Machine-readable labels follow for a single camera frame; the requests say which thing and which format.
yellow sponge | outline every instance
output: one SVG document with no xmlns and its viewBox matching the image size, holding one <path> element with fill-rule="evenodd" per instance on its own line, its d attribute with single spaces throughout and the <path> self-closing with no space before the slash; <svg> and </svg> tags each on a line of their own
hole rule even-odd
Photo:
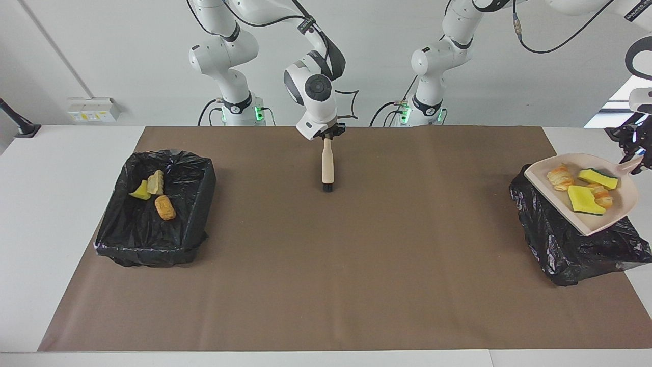
<svg viewBox="0 0 652 367">
<path fill-rule="evenodd" d="M 152 194 L 147 192 L 147 180 L 143 180 L 140 183 L 140 186 L 131 194 L 129 194 L 137 199 L 149 200 L 152 197 Z"/>
<path fill-rule="evenodd" d="M 607 209 L 595 203 L 593 191 L 584 186 L 573 185 L 569 187 L 570 202 L 574 212 L 602 215 Z"/>
<path fill-rule="evenodd" d="M 604 186 L 607 190 L 613 190 L 618 186 L 618 179 L 614 177 L 609 177 L 602 172 L 589 168 L 587 170 L 580 171 L 580 175 L 577 176 L 582 181 L 586 181 L 589 184 L 599 184 Z"/>
</svg>

black garbage bag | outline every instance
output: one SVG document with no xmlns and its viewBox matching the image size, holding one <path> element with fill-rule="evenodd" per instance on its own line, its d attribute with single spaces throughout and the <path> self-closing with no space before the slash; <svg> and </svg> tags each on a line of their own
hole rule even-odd
<svg viewBox="0 0 652 367">
<path fill-rule="evenodd" d="M 528 167 L 523 167 L 509 190 L 532 254 L 553 283 L 576 285 L 583 279 L 652 263 L 649 243 L 638 236 L 629 218 L 582 236 L 527 180 Z"/>
<path fill-rule="evenodd" d="M 149 200 L 131 197 L 156 170 L 164 174 L 164 194 L 177 217 L 164 221 Z M 106 207 L 95 250 L 123 266 L 172 266 L 190 263 L 204 232 L 213 193 L 213 162 L 179 150 L 134 153 L 127 159 Z"/>
</svg>

croissant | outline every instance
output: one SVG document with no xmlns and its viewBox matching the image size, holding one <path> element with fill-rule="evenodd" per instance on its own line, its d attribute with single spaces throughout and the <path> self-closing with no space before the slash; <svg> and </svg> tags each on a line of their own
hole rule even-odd
<svg viewBox="0 0 652 367">
<path fill-rule="evenodd" d="M 598 204 L 605 209 L 609 209 L 614 205 L 614 198 L 609 194 L 609 191 L 607 191 L 604 186 L 599 183 L 592 183 L 589 187 L 593 190 L 595 204 Z"/>
<path fill-rule="evenodd" d="M 568 191 L 569 186 L 575 184 L 575 180 L 569 172 L 568 167 L 563 163 L 561 166 L 551 170 L 546 177 L 557 191 Z"/>
</svg>

cable connector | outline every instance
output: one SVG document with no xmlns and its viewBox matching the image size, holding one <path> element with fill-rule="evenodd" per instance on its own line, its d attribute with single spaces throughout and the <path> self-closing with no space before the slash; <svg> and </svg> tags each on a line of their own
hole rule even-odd
<svg viewBox="0 0 652 367">
<path fill-rule="evenodd" d="M 523 39 L 523 29 L 521 28 L 521 21 L 518 19 L 518 15 L 514 13 L 514 31 L 518 36 L 518 40 Z"/>
<path fill-rule="evenodd" d="M 299 30 L 299 32 L 301 32 L 302 35 L 305 35 L 306 32 L 310 28 L 312 28 L 312 26 L 315 25 L 315 24 L 317 24 L 317 21 L 315 20 L 315 18 L 309 17 L 309 18 L 306 18 L 303 22 L 301 22 L 301 24 L 299 24 L 297 29 Z"/>
</svg>

white dustpan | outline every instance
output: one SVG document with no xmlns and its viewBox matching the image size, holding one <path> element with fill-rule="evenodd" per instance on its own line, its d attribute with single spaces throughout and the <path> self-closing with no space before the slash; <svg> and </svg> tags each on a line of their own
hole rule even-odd
<svg viewBox="0 0 652 367">
<path fill-rule="evenodd" d="M 613 164 L 594 155 L 572 153 L 544 159 L 531 165 L 525 172 L 526 178 L 550 201 L 559 212 L 584 236 L 591 236 L 623 219 L 638 202 L 638 190 L 630 173 L 641 163 L 643 157 L 635 157 L 622 165 Z M 574 178 L 581 170 L 595 168 L 602 173 L 618 177 L 615 190 L 609 191 L 614 198 L 614 206 L 602 216 L 576 213 L 572 211 L 571 199 L 565 191 L 556 191 L 546 175 L 562 163 L 568 166 Z M 577 180 L 578 185 L 586 183 Z"/>
</svg>

